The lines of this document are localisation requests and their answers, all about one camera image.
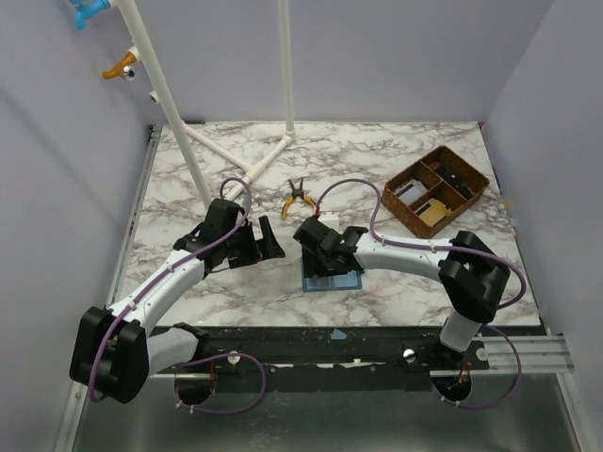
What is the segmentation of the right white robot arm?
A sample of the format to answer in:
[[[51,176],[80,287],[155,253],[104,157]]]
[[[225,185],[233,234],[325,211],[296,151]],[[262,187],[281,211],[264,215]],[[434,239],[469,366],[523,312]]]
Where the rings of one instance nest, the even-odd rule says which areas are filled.
[[[473,337],[494,320],[510,277],[507,265],[466,231],[451,239],[403,242],[398,237],[378,239],[365,227],[350,226],[339,233],[310,217],[293,238],[313,276],[379,269],[441,283],[452,311],[433,346],[433,357],[446,369],[465,361]]]

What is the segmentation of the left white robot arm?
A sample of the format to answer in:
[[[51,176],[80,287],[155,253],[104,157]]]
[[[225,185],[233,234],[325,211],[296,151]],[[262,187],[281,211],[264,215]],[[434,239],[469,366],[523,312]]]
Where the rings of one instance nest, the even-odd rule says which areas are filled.
[[[259,219],[256,237],[248,209],[223,199],[210,203],[204,221],[178,238],[165,262],[139,288],[108,308],[89,308],[81,317],[69,376],[89,390],[90,400],[130,402],[146,380],[172,366],[202,370],[209,334],[180,322],[153,331],[190,288],[222,264],[231,269],[285,257],[269,218]]]

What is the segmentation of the gold VIP credit card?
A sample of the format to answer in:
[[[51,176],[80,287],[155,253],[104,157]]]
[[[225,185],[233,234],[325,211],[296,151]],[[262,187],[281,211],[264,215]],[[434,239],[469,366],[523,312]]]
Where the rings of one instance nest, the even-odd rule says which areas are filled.
[[[432,216],[421,216],[419,217],[425,224],[427,224],[428,226],[432,227],[435,226],[438,222],[440,222],[442,219],[444,219],[445,217],[447,217],[449,214],[449,209],[440,202],[439,204],[439,211],[437,214],[432,215]]]

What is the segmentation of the gold striped credit card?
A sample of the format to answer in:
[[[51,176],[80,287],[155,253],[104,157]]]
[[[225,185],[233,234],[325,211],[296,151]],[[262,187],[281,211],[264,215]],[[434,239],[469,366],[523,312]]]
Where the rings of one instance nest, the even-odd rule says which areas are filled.
[[[440,201],[436,199],[430,199],[423,203],[420,207],[415,210],[415,214],[418,217],[421,216],[432,216],[438,213]]]

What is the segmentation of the blue card holder wallet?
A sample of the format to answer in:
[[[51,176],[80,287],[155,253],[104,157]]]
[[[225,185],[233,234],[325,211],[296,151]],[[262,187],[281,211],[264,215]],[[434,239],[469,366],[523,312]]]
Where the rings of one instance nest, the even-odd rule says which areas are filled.
[[[362,271],[350,271],[345,275],[334,275],[327,277],[310,277],[301,268],[301,287],[305,293],[330,292],[341,290],[359,290],[362,288]]]

